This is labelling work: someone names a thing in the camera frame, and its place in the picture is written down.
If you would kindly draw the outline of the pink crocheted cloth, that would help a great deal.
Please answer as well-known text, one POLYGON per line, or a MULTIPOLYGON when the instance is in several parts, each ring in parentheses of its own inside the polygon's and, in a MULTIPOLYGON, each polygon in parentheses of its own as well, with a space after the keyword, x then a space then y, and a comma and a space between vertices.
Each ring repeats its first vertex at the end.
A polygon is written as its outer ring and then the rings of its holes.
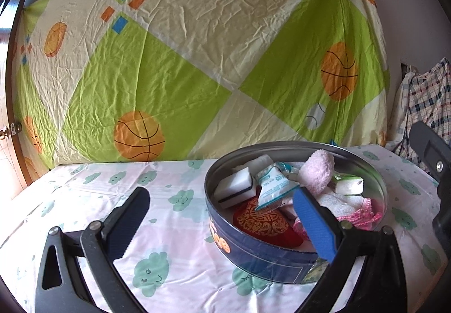
POLYGON ((372 199, 361 195, 340 195, 325 191, 316 197, 322 207, 328 208, 338 221, 349 221, 356 228, 371 230, 383 216, 372 207, 372 199))

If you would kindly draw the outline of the green tissue packet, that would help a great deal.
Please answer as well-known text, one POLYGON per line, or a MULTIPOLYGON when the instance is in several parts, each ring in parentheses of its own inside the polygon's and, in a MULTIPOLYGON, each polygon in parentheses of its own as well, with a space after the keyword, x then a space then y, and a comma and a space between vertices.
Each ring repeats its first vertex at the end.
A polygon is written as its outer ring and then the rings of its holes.
POLYGON ((333 189, 340 195, 360 195, 364 190, 364 179, 356 175, 336 173, 333 175, 333 189))

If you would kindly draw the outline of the red drawstring pouch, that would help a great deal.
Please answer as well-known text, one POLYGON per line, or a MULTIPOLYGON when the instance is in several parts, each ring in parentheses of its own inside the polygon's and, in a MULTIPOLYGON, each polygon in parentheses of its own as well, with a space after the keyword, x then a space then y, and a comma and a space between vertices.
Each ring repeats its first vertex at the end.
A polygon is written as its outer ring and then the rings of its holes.
POLYGON ((258 198, 243 202, 233 214, 233 225, 244 233, 267 244, 298 248, 304 239, 296 233, 277 209, 257 210, 258 198))

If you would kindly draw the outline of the pink fluffy pompom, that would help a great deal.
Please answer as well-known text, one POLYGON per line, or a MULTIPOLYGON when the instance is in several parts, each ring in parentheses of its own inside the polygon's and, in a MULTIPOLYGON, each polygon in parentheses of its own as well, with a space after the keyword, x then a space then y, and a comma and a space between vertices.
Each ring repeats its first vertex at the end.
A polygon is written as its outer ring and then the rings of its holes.
POLYGON ((298 180, 313 196, 324 191, 334 173, 334 157, 324 149, 318 149, 306 160, 298 172, 298 180))

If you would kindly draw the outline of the white teal wipes packet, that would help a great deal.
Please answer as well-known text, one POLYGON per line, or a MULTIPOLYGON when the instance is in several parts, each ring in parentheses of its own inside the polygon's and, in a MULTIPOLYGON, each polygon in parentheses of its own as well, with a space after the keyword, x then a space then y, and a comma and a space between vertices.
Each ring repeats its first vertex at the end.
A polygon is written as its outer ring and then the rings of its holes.
POLYGON ((257 173, 256 180, 261 186, 257 210, 271 208, 300 188, 300 184, 290 178, 293 170, 296 168, 285 162, 274 162, 257 173))

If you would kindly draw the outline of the white cotton pad roll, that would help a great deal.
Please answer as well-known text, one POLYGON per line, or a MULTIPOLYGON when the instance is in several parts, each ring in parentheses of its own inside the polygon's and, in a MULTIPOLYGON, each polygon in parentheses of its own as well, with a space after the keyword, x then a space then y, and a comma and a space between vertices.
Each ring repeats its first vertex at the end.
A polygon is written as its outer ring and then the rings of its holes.
POLYGON ((267 168, 268 166, 272 165, 274 163, 274 160, 272 160, 269 155, 264 154, 262 156, 259 156, 258 158, 255 158, 253 160, 249 160, 248 162, 233 167, 232 172, 237 173, 245 168, 248 168, 249 172, 252 175, 256 175, 257 173, 261 172, 261 170, 267 168))

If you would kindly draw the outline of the white black sponge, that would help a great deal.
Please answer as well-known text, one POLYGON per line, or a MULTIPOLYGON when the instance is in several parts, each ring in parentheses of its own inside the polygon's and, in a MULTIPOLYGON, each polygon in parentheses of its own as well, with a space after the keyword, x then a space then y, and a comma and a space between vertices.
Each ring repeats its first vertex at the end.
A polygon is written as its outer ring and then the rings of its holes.
POLYGON ((221 180, 213 193, 215 202, 227 209, 252 199, 257 194, 254 179, 248 167, 221 180))

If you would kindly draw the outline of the plaid checked cloth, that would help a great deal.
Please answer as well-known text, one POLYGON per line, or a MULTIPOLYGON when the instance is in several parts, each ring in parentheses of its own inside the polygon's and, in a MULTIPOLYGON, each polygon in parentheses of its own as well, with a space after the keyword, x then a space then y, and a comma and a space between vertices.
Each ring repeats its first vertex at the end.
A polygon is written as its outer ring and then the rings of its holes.
POLYGON ((395 95, 388 123, 385 147, 427 171, 410 146, 410 129, 418 121, 450 143, 450 61, 446 58, 424 74, 413 70, 406 74, 395 95))

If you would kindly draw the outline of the round blue cookie tin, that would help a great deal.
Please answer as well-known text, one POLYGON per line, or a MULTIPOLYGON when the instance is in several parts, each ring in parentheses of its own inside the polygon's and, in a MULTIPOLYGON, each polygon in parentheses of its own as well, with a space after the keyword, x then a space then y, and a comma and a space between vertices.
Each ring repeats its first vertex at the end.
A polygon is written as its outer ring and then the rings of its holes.
POLYGON ((274 283, 310 283, 319 279, 326 262, 318 257, 306 237, 294 230, 282 211, 258 211, 256 195, 229 208, 219 204, 214 197, 218 184, 236 173, 238 166, 259 156, 268 155, 292 166, 305 162, 318 149, 333 155, 338 172, 361 176, 363 195, 372 200, 372 212, 376 217, 385 214, 388 193, 382 176, 369 162, 347 149, 305 141, 278 141, 237 149, 210 166, 204 190, 213 242, 246 275, 274 283))

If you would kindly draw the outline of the brass door knob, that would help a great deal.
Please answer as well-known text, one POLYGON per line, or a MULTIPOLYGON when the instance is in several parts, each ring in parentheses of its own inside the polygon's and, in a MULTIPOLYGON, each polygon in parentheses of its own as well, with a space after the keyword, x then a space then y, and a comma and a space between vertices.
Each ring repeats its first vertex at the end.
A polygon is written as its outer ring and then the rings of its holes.
POLYGON ((0 130, 0 139, 10 138, 22 131, 22 125, 20 122, 11 123, 0 130))

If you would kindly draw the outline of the green basketball bed sheet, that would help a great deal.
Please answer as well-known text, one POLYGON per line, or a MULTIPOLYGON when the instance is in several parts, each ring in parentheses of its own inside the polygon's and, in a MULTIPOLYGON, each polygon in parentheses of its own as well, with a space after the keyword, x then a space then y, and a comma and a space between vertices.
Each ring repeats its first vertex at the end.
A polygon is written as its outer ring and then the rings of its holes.
POLYGON ((28 169, 383 144, 375 0, 37 0, 15 45, 28 169))

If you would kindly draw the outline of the brown wooden door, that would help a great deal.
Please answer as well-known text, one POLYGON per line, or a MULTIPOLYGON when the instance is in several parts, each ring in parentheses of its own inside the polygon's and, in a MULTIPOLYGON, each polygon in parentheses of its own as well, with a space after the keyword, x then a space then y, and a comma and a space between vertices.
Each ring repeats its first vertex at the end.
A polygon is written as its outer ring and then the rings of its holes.
MULTIPOLYGON (((20 122, 14 113, 12 73, 24 5, 25 0, 1 0, 1 129, 20 122)), ((1 140, 1 194, 11 199, 32 183, 18 134, 1 140)))

